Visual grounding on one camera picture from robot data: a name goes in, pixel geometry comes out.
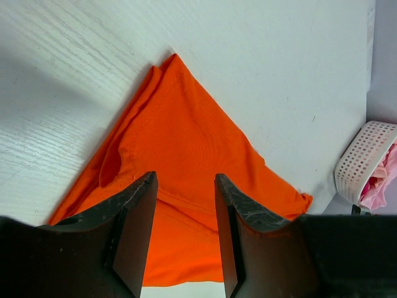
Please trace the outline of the orange t shirt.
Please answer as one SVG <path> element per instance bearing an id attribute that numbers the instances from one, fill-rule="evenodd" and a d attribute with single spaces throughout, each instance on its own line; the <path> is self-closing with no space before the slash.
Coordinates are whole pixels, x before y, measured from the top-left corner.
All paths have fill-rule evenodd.
<path id="1" fill-rule="evenodd" d="M 215 211 L 218 173 L 285 219 L 306 213 L 313 200 L 266 166 L 175 54 L 149 69 L 49 224 L 102 202 L 149 171 L 157 174 L 158 194 L 146 287 L 223 280 Z"/>

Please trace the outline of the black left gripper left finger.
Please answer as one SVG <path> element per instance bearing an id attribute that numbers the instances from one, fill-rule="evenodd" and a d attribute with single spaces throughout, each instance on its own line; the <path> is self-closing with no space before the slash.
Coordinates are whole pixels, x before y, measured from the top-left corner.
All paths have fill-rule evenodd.
<path id="1" fill-rule="evenodd" d="M 157 191 L 151 171 L 56 225 L 1 217 L 1 296 L 139 297 Z"/>

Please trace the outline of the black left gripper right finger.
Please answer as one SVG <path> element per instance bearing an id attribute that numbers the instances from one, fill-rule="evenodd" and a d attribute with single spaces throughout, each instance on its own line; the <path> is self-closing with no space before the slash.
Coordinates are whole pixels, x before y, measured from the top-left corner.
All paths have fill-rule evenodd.
<path id="1" fill-rule="evenodd" d="M 394 215 L 287 220 L 215 177 L 226 297 L 395 297 Z"/>

